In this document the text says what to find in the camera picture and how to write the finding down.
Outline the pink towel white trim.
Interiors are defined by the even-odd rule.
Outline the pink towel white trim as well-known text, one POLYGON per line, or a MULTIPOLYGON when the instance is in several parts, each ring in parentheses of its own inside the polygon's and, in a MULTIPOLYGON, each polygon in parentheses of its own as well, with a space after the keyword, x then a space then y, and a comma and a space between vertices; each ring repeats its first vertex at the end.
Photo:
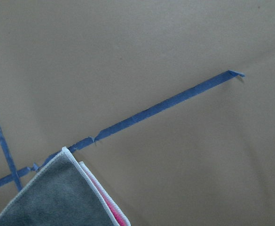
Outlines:
POLYGON ((0 226, 129 226, 127 216, 67 147, 0 213, 0 226))

